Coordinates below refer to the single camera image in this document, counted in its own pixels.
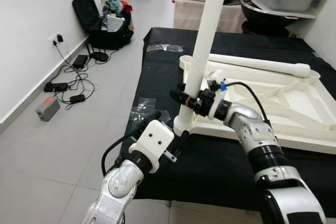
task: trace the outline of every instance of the black table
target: black table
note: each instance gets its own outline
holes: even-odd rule
[[[155,98],[156,108],[174,118],[180,106],[169,97],[169,90],[182,82],[179,57],[192,55],[197,32],[153,28],[144,40],[143,67],[133,106],[139,98]],[[148,46],[170,44],[183,52],[155,50]],[[321,74],[321,81],[336,99],[336,71],[302,40],[245,34],[217,33],[212,53],[267,59],[288,63],[308,63]],[[132,127],[129,122],[127,131]],[[178,200],[259,211],[253,171],[239,143],[235,140],[192,135],[188,147],[175,164],[162,159],[156,174],[145,178],[136,198]],[[121,154],[128,155],[132,143],[123,143]],[[283,148],[289,162],[321,202],[326,215],[336,213],[336,160],[334,155]]]

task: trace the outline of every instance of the baseboard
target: baseboard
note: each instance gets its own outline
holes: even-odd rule
[[[78,46],[72,50],[69,55],[66,56],[66,59],[69,57],[74,58],[85,48],[85,38]],[[61,61],[50,73],[48,73],[42,80],[36,84],[22,99],[19,101],[14,108],[11,109],[5,115],[5,117],[0,121],[0,134],[2,134],[20,115],[24,110],[31,104],[32,101],[43,91],[46,83],[54,76],[63,65],[64,61]]]

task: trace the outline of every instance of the red label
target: red label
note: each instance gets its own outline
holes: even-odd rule
[[[44,102],[43,104],[45,105],[49,105],[54,99],[52,97],[48,97]]]

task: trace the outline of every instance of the power outlet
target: power outlet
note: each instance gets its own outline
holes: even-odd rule
[[[54,35],[52,35],[52,36],[50,36],[49,38],[48,38],[48,41],[49,41],[49,43],[51,44],[51,45],[53,45],[52,43],[53,43],[53,41],[56,41],[57,42],[57,35],[58,35],[59,33],[55,33]]]

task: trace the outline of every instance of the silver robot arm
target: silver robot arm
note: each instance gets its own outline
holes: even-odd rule
[[[261,192],[264,223],[327,223],[320,203],[287,161],[270,125],[255,110],[223,100],[221,89],[226,89],[223,83],[210,81],[209,87],[200,91],[197,99],[182,91],[171,91],[171,97],[196,114],[221,120],[237,133]]]
[[[122,224],[124,212],[135,196],[136,188],[147,173],[159,169],[159,158],[174,134],[159,121],[151,121],[136,143],[131,145],[131,157],[119,168],[106,174],[99,198],[88,208],[82,224]]]

